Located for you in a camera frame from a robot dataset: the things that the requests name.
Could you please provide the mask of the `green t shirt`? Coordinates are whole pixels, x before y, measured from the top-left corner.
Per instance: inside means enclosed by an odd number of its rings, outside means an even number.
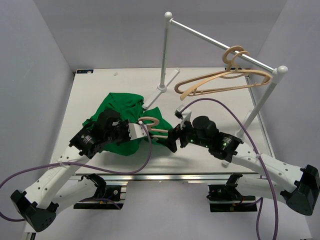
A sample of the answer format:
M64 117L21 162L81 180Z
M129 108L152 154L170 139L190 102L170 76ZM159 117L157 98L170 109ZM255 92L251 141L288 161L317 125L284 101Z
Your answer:
M137 123L139 118L153 117L159 120L159 124L154 129L170 130L172 125L167 122L158 107L144 110L144 97L133 93L109 93L102 101L96 113L82 123L84 127L95 122L98 116L105 109L112 109L121 115L122 120L128 120L130 123ZM123 144L117 145L115 143L108 144L104 150L122 156L130 156L138 151L142 139L135 139Z

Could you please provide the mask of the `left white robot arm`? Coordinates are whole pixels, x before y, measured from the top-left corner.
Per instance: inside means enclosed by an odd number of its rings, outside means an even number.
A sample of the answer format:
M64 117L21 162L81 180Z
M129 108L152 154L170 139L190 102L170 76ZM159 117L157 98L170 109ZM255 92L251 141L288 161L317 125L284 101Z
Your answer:
M15 190L10 196L23 219L37 232L47 229L57 215L79 201L99 200L107 192L106 182L97 174L83 176L80 181L62 190L76 171L100 154L106 145L120 145L133 140L134 124L122 120L119 112L107 108L96 121L83 126L69 141L57 163L25 190Z

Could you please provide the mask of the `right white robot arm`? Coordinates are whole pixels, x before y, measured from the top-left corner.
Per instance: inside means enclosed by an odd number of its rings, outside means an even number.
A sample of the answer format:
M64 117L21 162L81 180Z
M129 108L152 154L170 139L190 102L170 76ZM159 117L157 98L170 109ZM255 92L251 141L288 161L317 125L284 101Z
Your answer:
M196 117L192 122L185 121L184 126L170 129L164 145L175 153L177 140L182 148L188 144L206 148L215 158L243 166L264 177L232 173L221 190L210 190L209 200L241 201L246 196L276 198L299 214L313 214L320 194L320 175L312 165L299 167L266 154L258 155L252 144L219 131L207 116Z

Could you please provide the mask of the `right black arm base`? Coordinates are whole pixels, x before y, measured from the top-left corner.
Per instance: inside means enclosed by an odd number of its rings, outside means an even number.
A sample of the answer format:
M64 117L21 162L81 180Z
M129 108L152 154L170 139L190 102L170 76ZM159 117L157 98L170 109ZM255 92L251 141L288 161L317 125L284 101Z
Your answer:
M256 197L242 195L236 187L238 180L243 177L240 173L233 173L224 184L208 185L208 195L211 213L244 213L257 212Z

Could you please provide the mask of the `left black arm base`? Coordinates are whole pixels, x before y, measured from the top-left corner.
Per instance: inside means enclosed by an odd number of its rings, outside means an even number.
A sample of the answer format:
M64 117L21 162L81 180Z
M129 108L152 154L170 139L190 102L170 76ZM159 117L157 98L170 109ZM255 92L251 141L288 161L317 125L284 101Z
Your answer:
M73 208L75 210L121 210L127 193L127 183L111 183L93 173L84 175L79 182L87 179L93 180L97 187L94 195L78 201Z

